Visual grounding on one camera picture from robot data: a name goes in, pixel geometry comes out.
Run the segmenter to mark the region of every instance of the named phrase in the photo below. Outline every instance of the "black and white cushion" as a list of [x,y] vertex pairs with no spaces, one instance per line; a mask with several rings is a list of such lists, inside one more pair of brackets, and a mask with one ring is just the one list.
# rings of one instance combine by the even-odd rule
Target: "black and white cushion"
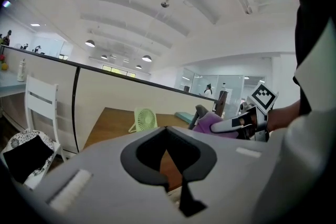
[[[50,139],[50,137],[48,135],[46,135],[44,132],[41,131],[36,131],[36,130],[31,130],[31,129],[26,129],[23,132],[20,132],[16,135],[14,135],[7,143],[7,146],[4,148],[3,153],[8,152],[28,141],[30,141],[31,139],[35,138],[36,136],[39,136],[41,138],[41,140],[43,141],[43,143],[50,148],[52,151],[55,151],[54,149],[54,144],[52,142],[52,140]],[[34,170],[29,176],[30,177],[34,177],[38,174],[40,174],[41,172],[43,172],[45,169],[48,168],[48,166],[51,164],[53,160],[53,155],[51,155],[50,157],[48,157],[46,159],[46,162],[44,164],[43,167]]]

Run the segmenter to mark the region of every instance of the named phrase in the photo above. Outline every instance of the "window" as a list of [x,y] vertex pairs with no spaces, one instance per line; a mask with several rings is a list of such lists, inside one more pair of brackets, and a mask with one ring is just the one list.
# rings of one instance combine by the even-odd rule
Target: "window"
[[108,67],[108,66],[103,65],[101,69],[109,71],[109,72],[113,72],[113,73],[117,73],[117,74],[121,74],[121,75],[125,75],[125,76],[135,78],[134,73],[127,72],[127,71],[124,71],[124,70],[121,70],[121,69],[118,69],[118,68],[113,68],[113,67]]
[[59,58],[59,59],[62,59],[62,60],[68,60],[69,56],[60,54],[60,55],[58,56],[58,58]]
[[127,76],[135,78],[135,74],[131,72],[127,72]]

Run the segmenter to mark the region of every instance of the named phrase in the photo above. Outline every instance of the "white chair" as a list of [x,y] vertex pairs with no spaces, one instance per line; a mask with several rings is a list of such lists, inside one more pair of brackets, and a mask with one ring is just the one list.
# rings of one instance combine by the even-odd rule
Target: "white chair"
[[[58,85],[50,85],[45,82],[39,81],[31,76],[27,76],[26,82],[26,94],[25,94],[25,110],[26,110],[26,119],[28,128],[34,130],[33,119],[31,112],[35,111],[38,114],[41,114],[52,120],[52,126],[54,128],[55,142],[54,144],[54,154],[52,156],[51,162],[54,160],[57,153],[62,156],[63,161],[66,161],[66,158],[63,153],[63,149],[58,140],[58,127],[57,127],[57,88]],[[3,157],[3,152],[0,155],[1,160],[6,165],[5,159]],[[29,176],[24,182],[26,186],[31,189],[34,189],[42,178],[47,174],[49,166],[36,176]]]

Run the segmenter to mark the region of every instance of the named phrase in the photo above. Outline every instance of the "potted plant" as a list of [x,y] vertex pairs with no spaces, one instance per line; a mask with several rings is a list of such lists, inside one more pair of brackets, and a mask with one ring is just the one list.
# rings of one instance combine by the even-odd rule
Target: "potted plant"
[[1,69],[2,70],[7,70],[8,69],[8,64],[6,64],[5,56],[3,54],[0,55],[0,61],[1,61]]

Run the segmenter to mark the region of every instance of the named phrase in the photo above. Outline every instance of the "desk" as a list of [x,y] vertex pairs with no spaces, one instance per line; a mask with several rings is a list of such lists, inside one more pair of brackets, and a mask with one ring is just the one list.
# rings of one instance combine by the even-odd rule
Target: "desk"
[[0,71],[0,98],[25,92],[26,82],[19,82],[16,75],[9,71]]
[[[174,115],[156,114],[156,120],[159,127],[178,126],[188,128],[186,122]],[[103,140],[128,135],[128,130],[133,123],[133,111],[104,108],[94,125],[84,148]],[[164,153],[161,160],[160,173],[168,177],[169,191],[181,186],[182,176],[167,151]]]

